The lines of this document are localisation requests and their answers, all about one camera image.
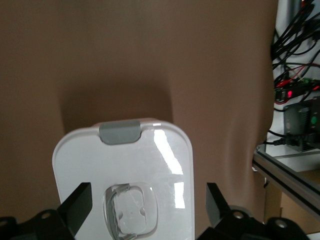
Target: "cardboard box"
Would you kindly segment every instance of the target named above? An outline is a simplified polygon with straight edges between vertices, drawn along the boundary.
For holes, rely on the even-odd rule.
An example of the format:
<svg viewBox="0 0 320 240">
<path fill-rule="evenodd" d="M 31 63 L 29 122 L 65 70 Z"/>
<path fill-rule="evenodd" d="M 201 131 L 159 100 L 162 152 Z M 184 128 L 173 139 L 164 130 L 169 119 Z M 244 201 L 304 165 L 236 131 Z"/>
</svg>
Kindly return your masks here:
<svg viewBox="0 0 320 240">
<path fill-rule="evenodd" d="M 320 169 L 299 173 L 320 185 Z M 266 223 L 268 219 L 272 217 L 290 219 L 297 223 L 306 234 L 320 232 L 320 221 L 296 204 L 279 188 L 270 183 L 266 187 L 263 221 Z"/>
</svg>

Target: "gray latch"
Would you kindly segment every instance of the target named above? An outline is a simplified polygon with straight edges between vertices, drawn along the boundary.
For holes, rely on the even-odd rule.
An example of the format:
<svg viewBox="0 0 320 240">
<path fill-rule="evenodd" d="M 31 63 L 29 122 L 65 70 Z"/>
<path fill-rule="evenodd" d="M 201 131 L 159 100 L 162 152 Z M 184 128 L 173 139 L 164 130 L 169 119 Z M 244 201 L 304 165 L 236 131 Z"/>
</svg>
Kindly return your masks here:
<svg viewBox="0 0 320 240">
<path fill-rule="evenodd" d="M 110 121 L 102 123 L 99 135 L 105 144 L 129 144 L 136 142 L 141 136 L 139 120 Z"/>
</svg>

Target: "white plastic container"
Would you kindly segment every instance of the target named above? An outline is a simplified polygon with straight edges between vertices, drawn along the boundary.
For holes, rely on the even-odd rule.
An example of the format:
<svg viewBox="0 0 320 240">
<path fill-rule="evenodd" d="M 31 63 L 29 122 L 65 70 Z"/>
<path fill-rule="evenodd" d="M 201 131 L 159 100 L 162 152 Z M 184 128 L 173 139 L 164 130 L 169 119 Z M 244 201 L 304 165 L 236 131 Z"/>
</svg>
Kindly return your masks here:
<svg viewBox="0 0 320 240">
<path fill-rule="evenodd" d="M 52 165 L 61 202 L 91 183 L 77 240 L 195 239 L 192 147 L 175 125 L 142 119 L 75 130 Z"/>
</svg>

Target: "brown backdrop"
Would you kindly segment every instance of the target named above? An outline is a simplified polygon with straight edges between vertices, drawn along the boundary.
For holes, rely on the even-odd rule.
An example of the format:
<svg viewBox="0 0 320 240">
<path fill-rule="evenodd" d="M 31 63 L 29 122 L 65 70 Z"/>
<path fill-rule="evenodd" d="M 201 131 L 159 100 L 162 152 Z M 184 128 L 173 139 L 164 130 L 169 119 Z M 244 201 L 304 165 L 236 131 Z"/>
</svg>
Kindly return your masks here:
<svg viewBox="0 0 320 240">
<path fill-rule="evenodd" d="M 173 122 L 194 152 L 196 234 L 206 182 L 262 220 L 251 170 L 272 121 L 277 1 L 0 2 L 0 216 L 59 204 L 52 153 L 98 122 Z"/>
</svg>

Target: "black device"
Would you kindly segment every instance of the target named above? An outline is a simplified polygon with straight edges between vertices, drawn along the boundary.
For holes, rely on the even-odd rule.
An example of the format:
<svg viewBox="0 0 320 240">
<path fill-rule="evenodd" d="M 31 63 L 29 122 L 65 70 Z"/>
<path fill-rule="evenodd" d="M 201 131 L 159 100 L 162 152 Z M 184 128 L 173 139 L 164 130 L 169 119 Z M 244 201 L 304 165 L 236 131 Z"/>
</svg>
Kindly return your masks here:
<svg viewBox="0 0 320 240">
<path fill-rule="evenodd" d="M 308 240 L 293 221 L 272 217 L 263 224 L 246 212 L 230 209 L 215 183 L 207 183 L 206 210 L 212 227 L 197 240 Z"/>
<path fill-rule="evenodd" d="M 297 141 L 296 145 L 288 145 L 290 148 L 298 152 L 320 149 L 319 113 L 318 97 L 284 107 L 284 134 Z"/>
<path fill-rule="evenodd" d="M 91 183 L 83 182 L 57 210 L 44 210 L 21 224 L 14 217 L 0 217 L 0 239 L 75 240 L 91 209 Z"/>
<path fill-rule="evenodd" d="M 57 210 L 42 211 L 21 224 L 14 217 L 0 217 L 0 239 L 75 240 L 92 204 L 91 184 L 81 183 Z M 213 227 L 207 228 L 197 240 L 309 239 L 289 219 L 274 217 L 265 225 L 243 210 L 231 210 L 215 183 L 207 183 L 206 210 Z"/>
<path fill-rule="evenodd" d="M 313 81 L 311 78 L 303 78 L 303 81 L 300 81 L 298 83 L 288 84 L 284 87 L 275 88 L 274 99 L 279 103 L 288 101 L 290 99 L 306 94 L 311 89 L 315 89 L 315 87 L 317 87 L 318 85 L 318 80 Z"/>
</svg>

